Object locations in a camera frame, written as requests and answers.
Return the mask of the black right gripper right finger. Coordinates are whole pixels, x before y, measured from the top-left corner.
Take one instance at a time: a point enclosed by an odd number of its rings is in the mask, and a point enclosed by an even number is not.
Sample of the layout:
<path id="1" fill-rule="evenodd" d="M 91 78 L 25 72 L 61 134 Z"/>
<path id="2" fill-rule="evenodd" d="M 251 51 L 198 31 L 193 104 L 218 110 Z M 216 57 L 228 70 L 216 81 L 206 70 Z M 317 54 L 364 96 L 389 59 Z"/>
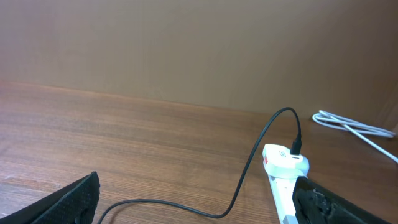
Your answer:
<path id="1" fill-rule="evenodd" d="M 306 177 L 297 178 L 292 200 L 299 224 L 389 224 Z"/>

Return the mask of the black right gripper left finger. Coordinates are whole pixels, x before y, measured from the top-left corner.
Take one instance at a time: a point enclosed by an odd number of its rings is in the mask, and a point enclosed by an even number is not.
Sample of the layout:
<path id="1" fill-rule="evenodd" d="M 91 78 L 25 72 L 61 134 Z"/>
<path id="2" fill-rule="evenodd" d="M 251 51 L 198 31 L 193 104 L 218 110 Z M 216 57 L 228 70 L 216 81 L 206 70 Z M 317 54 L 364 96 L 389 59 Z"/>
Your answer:
<path id="1" fill-rule="evenodd" d="M 100 198 L 97 172 L 4 218 L 1 224 L 91 224 Z"/>

